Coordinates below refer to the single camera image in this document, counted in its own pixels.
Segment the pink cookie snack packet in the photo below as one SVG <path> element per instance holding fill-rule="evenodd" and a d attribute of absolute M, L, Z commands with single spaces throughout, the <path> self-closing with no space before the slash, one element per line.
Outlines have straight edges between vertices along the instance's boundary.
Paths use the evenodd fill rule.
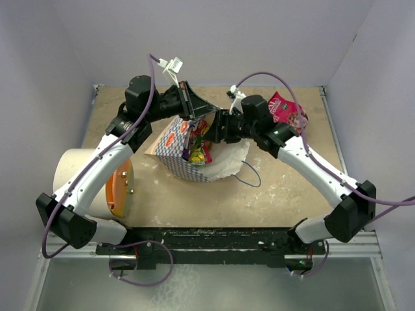
<path fill-rule="evenodd" d="M 275 92 L 268 101 L 268 109 L 274 122 L 284 122 L 294 128 L 300 128 L 300 118 L 296 104 L 283 98 L 278 92 Z"/>

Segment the green yellow candy packet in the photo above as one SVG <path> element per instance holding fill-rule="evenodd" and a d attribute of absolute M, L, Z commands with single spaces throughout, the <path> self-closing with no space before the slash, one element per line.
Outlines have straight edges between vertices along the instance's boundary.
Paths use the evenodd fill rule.
<path fill-rule="evenodd" d="M 188 162 L 195 166 L 204 166 L 213 161 L 211 156 L 211 143 L 209 141 L 202 141 L 195 143 L 189 154 Z"/>

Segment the blue checkered paper bag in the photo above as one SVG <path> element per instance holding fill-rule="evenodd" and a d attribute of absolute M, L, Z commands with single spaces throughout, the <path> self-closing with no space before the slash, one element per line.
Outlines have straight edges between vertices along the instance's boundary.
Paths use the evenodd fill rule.
<path fill-rule="evenodd" d="M 209 183 L 236 177 L 247 164 L 248 140 L 238 143 L 212 143 L 203 138 L 213 118 L 185 121 L 176 116 L 147 148 L 145 155 L 159 161 L 168 175 L 194 182 Z"/>

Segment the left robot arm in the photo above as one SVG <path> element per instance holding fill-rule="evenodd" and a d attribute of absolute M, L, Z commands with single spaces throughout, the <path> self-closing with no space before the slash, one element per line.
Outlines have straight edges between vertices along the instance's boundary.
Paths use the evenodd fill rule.
<path fill-rule="evenodd" d="M 119 254 L 131 251 L 134 239 L 128 229 L 114 220 L 93 218 L 89 213 L 91 203 L 113 173 L 151 135 L 153 122 L 174 116 L 193 121 L 218 110 L 186 81 L 158 93 L 150 76 L 136 76 L 124 95 L 117 116 L 86 164 L 54 194 L 41 193 L 36 199 L 46 230 L 75 249 L 89 242 L 103 242 Z"/>

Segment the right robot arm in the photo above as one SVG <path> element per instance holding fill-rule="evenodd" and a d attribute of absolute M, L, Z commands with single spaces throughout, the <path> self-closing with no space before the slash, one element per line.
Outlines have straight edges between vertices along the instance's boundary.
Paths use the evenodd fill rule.
<path fill-rule="evenodd" d="M 332 206 L 330 213 L 306 218 L 291 229 L 288 244 L 295 253 L 304 253 L 317 240 L 349 242 L 375 216 L 375 185 L 370 181 L 359 183 L 305 148 L 292 126 L 274 122 L 267 101 L 260 95 L 242 99 L 239 109 L 218 110 L 203 138 L 228 144 L 253 140 L 261 150 L 299 172 Z"/>

